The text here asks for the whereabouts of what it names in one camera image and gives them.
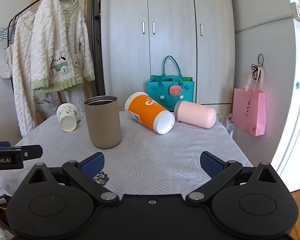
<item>bag handle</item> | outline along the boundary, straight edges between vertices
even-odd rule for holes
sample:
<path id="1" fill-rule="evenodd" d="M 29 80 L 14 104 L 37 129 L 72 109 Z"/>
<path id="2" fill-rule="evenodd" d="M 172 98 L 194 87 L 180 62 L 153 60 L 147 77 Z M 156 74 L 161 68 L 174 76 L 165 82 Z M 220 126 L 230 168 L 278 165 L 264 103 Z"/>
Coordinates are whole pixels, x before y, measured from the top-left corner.
<path id="1" fill-rule="evenodd" d="M 263 85 L 265 83 L 265 72 L 263 70 L 263 67 L 261 65 L 257 65 L 257 67 L 258 67 L 258 75 L 257 75 L 256 84 L 253 87 L 253 92 L 256 89 L 259 78 L 261 78 L 261 80 L 260 80 L 260 91 L 263 91 Z M 248 89 L 250 87 L 250 84 L 251 84 L 251 81 L 252 81 L 252 75 L 250 74 L 249 78 L 248 78 L 248 82 L 246 84 L 246 88 L 244 89 L 244 91 L 248 91 Z"/>
<path id="2" fill-rule="evenodd" d="M 165 80 L 165 79 L 177 79 L 179 82 L 180 82 L 180 86 L 182 87 L 183 86 L 183 80 L 182 78 L 178 77 L 178 76 L 173 76 L 173 75 L 170 75 L 170 76 L 164 76 L 160 79 L 160 82 L 159 82 L 159 85 L 162 86 L 162 81 Z"/>
<path id="3" fill-rule="evenodd" d="M 167 56 L 167 57 L 165 57 L 164 60 L 163 60 L 163 67 L 162 67 L 162 69 L 163 69 L 163 74 L 162 74 L 162 76 L 165 76 L 165 75 L 166 75 L 166 74 L 165 74 L 164 67 L 165 67 L 166 61 L 167 61 L 167 59 L 168 59 L 169 57 L 172 58 L 172 60 L 173 60 L 174 63 L 176 64 L 176 66 L 177 66 L 177 68 L 178 68 L 178 71 L 179 71 L 179 76 L 182 77 L 181 71 L 180 71 L 180 68 L 179 68 L 179 65 L 178 65 L 177 61 L 173 58 L 173 56 L 170 56 L 170 55 Z"/>

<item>clothes rack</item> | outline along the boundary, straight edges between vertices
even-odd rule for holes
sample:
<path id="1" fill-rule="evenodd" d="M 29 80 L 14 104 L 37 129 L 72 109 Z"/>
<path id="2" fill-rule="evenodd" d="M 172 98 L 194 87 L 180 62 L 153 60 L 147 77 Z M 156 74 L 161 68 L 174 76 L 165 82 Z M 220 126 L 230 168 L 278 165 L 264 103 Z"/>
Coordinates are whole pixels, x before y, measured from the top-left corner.
<path id="1" fill-rule="evenodd" d="M 20 14 L 22 14 L 25 10 L 29 9 L 31 6 L 33 6 L 34 4 L 36 4 L 37 2 L 39 2 L 41 0 L 36 0 L 34 1 L 32 4 L 28 5 L 26 8 L 24 8 L 22 11 L 18 12 L 14 18 L 16 19 L 16 17 L 18 17 Z M 94 76 L 95 76 L 95 84 L 96 84 L 96 90 L 97 90 L 97 96 L 100 95 L 99 92 L 99 85 L 98 85 L 98 78 L 97 78 L 97 60 L 96 60 L 96 48 L 95 48 L 95 19 L 94 19 L 94 8 L 95 8 L 95 0 L 91 1 L 91 26 L 92 26 L 92 59 L 93 59 L 93 68 L 94 68 Z"/>

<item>metal bolt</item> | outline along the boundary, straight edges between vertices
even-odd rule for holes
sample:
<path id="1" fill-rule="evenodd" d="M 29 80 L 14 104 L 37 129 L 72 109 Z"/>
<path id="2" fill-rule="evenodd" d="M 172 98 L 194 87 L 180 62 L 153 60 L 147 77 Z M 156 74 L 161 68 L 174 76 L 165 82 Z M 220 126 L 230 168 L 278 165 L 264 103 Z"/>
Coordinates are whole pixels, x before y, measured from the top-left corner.
<path id="1" fill-rule="evenodd" d="M 202 200 L 204 198 L 204 194 L 201 192 L 191 192 L 188 196 L 192 200 Z"/>
<path id="2" fill-rule="evenodd" d="M 104 192 L 100 195 L 103 200 L 113 200 L 116 198 L 116 194 L 113 192 Z"/>

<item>brown tumbler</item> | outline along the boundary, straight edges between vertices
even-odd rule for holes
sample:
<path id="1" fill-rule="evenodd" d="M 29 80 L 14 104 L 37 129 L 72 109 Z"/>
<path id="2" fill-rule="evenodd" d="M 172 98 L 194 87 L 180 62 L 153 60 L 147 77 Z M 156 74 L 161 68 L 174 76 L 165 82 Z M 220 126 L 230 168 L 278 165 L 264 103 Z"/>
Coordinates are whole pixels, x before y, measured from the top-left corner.
<path id="1" fill-rule="evenodd" d="M 101 149 L 111 148 L 121 140 L 118 99 L 114 96 L 90 98 L 84 103 L 89 136 Z"/>

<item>pink bottle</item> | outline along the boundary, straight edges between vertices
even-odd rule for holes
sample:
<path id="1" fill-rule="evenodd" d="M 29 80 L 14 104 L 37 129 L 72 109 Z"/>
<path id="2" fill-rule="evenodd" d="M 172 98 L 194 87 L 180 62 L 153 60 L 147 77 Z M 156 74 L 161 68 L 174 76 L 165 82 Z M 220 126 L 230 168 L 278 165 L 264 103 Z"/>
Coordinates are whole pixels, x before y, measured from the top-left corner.
<path id="1" fill-rule="evenodd" d="M 178 122 L 187 122 L 204 128 L 211 128 L 217 118 L 213 108 L 188 101 L 179 101 L 174 108 L 174 114 Z"/>

